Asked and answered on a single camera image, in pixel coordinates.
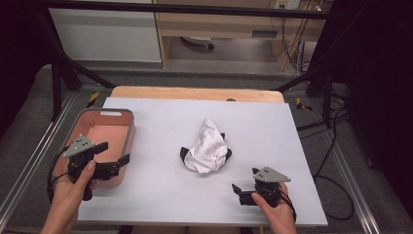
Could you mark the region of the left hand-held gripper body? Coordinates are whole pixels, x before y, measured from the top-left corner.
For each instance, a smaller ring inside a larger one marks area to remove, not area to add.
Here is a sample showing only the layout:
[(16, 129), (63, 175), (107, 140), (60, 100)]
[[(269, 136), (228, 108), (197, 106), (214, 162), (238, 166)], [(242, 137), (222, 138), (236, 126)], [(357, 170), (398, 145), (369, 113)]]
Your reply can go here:
[(120, 156), (110, 148), (100, 154), (94, 153), (95, 143), (86, 136), (78, 135), (63, 153), (68, 159), (68, 174), (77, 179), (82, 170), (91, 161), (95, 161), (93, 179), (99, 182), (100, 187), (116, 187), (121, 183), (121, 166), (118, 163)]

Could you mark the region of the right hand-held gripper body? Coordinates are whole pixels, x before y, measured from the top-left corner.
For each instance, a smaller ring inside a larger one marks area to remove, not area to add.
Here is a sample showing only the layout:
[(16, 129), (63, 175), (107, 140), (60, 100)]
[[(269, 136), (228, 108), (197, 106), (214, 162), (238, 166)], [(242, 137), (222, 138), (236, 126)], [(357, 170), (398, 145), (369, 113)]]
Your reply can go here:
[(270, 167), (264, 167), (259, 170), (256, 175), (253, 175), (255, 180), (254, 192), (261, 195), (274, 208), (282, 199), (280, 183), (290, 182), (290, 178)]

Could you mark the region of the pink basket with grey rim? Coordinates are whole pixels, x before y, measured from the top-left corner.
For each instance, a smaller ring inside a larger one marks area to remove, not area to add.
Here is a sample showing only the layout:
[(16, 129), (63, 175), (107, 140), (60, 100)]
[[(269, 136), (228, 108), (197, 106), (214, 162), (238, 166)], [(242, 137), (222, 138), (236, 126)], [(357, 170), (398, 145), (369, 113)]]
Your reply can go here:
[[(83, 135), (95, 143), (108, 142), (110, 148), (120, 158), (126, 154), (130, 155), (135, 133), (133, 120), (133, 113), (128, 109), (85, 109), (76, 118), (66, 138), (65, 145), (68, 149), (78, 135)], [(53, 175), (59, 176), (64, 168), (67, 168), (68, 162), (69, 160), (65, 159), (62, 153), (61, 158), (56, 161)], [(121, 183), (126, 168), (127, 165), (121, 167)]]

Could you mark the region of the white cloth garment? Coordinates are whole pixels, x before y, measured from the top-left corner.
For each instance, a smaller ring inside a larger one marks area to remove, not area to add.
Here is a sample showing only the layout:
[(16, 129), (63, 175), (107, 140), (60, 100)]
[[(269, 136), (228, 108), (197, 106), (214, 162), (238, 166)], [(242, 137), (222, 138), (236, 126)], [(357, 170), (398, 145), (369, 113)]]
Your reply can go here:
[(232, 156), (232, 150), (227, 146), (225, 134), (220, 133), (211, 120), (205, 119), (196, 143), (189, 148), (182, 147), (179, 156), (188, 170), (208, 174), (219, 170)]

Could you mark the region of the person's right hand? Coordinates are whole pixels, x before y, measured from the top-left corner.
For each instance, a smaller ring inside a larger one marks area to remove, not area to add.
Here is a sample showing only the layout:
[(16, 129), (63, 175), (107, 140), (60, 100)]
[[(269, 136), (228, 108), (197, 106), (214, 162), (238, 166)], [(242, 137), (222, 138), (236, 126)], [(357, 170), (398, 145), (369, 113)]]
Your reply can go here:
[(273, 208), (258, 193), (252, 193), (251, 197), (266, 216), (273, 231), (295, 227), (292, 210), (286, 202), (279, 202)]

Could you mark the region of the person's left hand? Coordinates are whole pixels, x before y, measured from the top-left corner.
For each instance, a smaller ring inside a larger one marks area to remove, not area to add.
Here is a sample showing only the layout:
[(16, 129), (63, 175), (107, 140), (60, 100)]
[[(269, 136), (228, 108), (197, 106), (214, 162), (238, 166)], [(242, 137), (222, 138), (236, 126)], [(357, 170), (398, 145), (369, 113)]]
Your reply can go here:
[(85, 190), (95, 186), (94, 171), (95, 161), (91, 160), (77, 179), (70, 175), (60, 177), (56, 182), (51, 210), (64, 215), (75, 214), (83, 201)]

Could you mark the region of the dark curtain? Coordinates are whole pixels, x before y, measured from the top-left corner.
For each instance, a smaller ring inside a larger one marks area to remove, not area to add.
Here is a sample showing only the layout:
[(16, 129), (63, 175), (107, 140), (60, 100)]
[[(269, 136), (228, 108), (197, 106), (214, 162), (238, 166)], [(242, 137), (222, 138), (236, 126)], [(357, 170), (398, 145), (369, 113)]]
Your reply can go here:
[(0, 138), (50, 62), (45, 42), (28, 0), (0, 0)]
[(413, 215), (413, 0), (334, 0), (353, 23), (338, 65), (364, 147)]

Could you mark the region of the white cabinet panel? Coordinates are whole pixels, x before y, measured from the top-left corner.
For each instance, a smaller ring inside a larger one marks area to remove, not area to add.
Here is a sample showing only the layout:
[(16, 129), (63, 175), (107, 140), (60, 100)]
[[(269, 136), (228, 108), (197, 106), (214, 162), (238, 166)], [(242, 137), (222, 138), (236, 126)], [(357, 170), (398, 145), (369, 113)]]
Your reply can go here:
[(76, 60), (160, 62), (150, 13), (51, 9), (63, 49)]

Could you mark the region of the white chair base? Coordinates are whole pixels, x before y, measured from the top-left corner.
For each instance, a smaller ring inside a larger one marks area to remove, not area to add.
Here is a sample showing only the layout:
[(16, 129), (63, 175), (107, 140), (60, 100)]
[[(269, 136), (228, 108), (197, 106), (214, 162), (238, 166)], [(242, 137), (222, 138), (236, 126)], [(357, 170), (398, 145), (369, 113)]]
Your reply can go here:
[(183, 40), (189, 43), (207, 46), (207, 48), (211, 51), (214, 49), (212, 40), (209, 37), (183, 37)]

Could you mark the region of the wooden desk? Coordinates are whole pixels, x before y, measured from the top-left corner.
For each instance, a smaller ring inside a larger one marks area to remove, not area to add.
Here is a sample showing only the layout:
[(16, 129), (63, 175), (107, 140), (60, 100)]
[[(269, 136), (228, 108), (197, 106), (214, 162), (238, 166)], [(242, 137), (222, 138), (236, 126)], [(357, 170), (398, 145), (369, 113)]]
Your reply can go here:
[[(152, 0), (155, 4), (242, 7), (275, 10), (276, 0)], [(300, 0), (297, 10), (326, 12), (326, 0)], [(301, 42), (317, 42), (323, 19), (278, 19), (237, 16), (161, 14), (155, 15), (161, 40), (162, 59), (167, 58), (168, 37), (259, 38), (269, 40), (279, 69), (287, 70), (292, 54)]]

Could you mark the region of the white power strip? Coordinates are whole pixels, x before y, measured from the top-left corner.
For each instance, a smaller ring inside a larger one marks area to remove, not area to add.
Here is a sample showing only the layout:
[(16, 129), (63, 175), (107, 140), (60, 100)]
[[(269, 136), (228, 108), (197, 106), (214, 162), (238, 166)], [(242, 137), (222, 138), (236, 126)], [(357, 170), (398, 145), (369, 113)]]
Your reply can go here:
[(297, 10), (300, 0), (276, 0), (275, 8), (283, 10)]

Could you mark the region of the aluminium rail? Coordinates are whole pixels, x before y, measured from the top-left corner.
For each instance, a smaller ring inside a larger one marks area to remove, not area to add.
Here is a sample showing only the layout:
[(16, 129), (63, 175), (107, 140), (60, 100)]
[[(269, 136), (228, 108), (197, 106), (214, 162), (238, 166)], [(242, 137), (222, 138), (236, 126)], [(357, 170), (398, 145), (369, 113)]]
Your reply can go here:
[(380, 234), (381, 230), (377, 221), (371, 212), (364, 195), (357, 183), (350, 166), (348, 165), (342, 150), (336, 141), (336, 124), (331, 123), (330, 112), (326, 114), (326, 130), (325, 138), (329, 142), (325, 159), (331, 156), (336, 164), (337, 170), (344, 183), (344, 191), (349, 195), (353, 201), (353, 208), (357, 213), (360, 224), (365, 234)]
[(77, 92), (70, 92), (62, 104), (62, 110), (57, 115), (56, 119), (51, 122), (48, 129), (43, 134), (40, 142), (31, 154), (29, 160), (25, 164), (17, 181), (7, 195), (6, 199), (0, 206), (0, 225), (4, 225), (14, 212), (19, 200), (21, 199), (28, 183), (33, 178), (33, 175), (43, 160), (47, 150), (53, 142), (57, 131), (59, 130), (69, 108), (72, 105), (73, 99), (77, 96)]

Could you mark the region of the black metal frame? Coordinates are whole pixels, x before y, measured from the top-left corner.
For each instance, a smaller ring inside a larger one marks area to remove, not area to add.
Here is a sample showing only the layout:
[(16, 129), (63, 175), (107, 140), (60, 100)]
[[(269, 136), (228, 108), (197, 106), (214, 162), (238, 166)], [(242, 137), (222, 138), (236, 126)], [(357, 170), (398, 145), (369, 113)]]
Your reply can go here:
[(146, 3), (123, 3), (123, 2), (98, 2), (98, 1), (74, 1), (74, 0), (33, 0), (29, 2), (30, 10), (36, 18), (43, 34), (47, 38), (48, 47), (52, 54), (53, 69), (53, 91), (54, 91), (54, 118), (61, 110), (59, 78), (62, 78), (69, 89), (80, 90), (82, 84), (76, 71), (86, 75), (105, 88), (115, 88), (112, 84), (98, 75), (89, 71), (83, 65), (74, 61), (64, 51), (54, 30), (54, 24), (46, 20), (45, 14), (50, 9), (69, 10), (93, 10), (114, 12), (143, 12), (161, 14), (184, 14), (184, 15), (218, 15), (237, 16), (253, 18), (280, 18), (280, 19), (309, 19), (309, 20), (339, 20), (345, 15), (343, 13), (300, 11), (300, 10), (270, 10), (240, 7), (218, 7), (218, 6), (196, 6), (176, 4), (146, 4)]

